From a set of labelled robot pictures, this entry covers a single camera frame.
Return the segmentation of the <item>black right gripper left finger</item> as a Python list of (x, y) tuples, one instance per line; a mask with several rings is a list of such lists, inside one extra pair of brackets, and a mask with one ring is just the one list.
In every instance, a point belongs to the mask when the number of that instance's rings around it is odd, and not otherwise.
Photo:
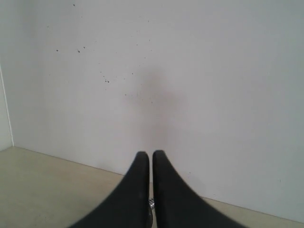
[(149, 228), (150, 163), (138, 152), (121, 182), (94, 210), (72, 228)]

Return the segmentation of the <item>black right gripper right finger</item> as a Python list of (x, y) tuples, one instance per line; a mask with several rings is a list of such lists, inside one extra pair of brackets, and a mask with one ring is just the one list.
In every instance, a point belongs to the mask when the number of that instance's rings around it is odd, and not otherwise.
[(162, 150), (152, 155), (153, 196), (159, 228), (243, 228), (204, 201)]

